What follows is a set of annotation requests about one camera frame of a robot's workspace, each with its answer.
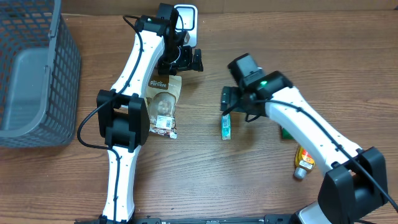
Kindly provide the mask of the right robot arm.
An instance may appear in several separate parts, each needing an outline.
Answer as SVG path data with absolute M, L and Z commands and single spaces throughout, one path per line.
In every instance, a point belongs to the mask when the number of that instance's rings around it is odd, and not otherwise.
M 323 119 L 280 71 L 266 74 L 250 54 L 228 64 L 236 87 L 224 87 L 221 110 L 245 113 L 246 122 L 267 117 L 312 156 L 323 174 L 317 200 L 291 215 L 265 215 L 265 223 L 356 223 L 386 203 L 386 160 L 375 147 L 350 141 Z

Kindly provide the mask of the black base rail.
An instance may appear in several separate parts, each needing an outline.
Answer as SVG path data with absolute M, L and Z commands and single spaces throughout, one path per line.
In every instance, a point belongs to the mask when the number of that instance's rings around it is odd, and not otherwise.
M 92 221 L 76 221 L 77 224 L 299 224 L 301 221 L 296 215 L 278 214 L 265 215 L 264 217 L 235 217 L 235 218 L 184 218 L 165 219 L 160 218 L 131 218 L 129 221 L 113 221 L 101 215 Z

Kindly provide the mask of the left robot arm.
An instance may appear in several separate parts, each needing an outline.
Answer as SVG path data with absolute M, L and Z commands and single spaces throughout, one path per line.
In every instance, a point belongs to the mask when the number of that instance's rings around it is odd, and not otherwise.
M 144 95 L 153 71 L 203 71 L 196 48 L 196 6 L 161 3 L 155 16 L 138 17 L 132 26 L 134 45 L 124 70 L 111 89 L 99 91 L 96 98 L 99 132 L 109 158 L 108 195 L 98 223 L 132 220 L 136 162 L 150 130 Z

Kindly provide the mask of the teal Kleenex tissue pack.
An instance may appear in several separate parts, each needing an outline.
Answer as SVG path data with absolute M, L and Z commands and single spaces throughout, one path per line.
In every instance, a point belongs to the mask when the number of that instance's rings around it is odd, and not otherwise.
M 221 137 L 222 140 L 231 139 L 231 118 L 230 114 L 221 117 Z

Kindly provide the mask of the grey plastic mesh basket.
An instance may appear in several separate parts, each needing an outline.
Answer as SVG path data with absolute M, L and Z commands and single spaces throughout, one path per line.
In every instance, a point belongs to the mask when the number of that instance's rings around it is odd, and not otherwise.
M 1 145 L 69 144 L 80 72 L 61 0 L 1 1 Z

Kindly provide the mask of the yellow tea bottle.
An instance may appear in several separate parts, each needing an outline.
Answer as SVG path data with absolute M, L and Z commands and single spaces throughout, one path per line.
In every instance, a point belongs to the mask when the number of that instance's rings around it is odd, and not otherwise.
M 299 146 L 295 155 L 295 172 L 294 177 L 302 180 L 310 173 L 315 167 L 315 161 L 313 157 L 308 153 L 306 149 Z

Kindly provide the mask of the white barcode scanner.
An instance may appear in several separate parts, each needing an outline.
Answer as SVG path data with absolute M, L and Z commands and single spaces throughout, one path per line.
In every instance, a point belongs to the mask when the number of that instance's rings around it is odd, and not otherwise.
M 191 47 L 197 46 L 198 30 L 198 9 L 193 4 L 177 4 L 174 8 L 178 11 L 178 21 L 176 32 L 186 31 L 189 38 L 184 41 L 184 45 Z

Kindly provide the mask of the brown snack bag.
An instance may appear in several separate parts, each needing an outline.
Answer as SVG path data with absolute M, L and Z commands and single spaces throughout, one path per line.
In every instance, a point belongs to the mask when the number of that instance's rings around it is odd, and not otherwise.
M 180 76 L 153 76 L 146 88 L 150 132 L 177 139 L 175 106 L 180 97 Z

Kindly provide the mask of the green lidded white jar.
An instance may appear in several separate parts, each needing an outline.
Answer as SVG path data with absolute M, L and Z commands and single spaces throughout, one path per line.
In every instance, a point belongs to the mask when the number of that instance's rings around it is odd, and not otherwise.
M 285 128 L 281 128 L 281 136 L 282 139 L 294 139 L 294 137 Z

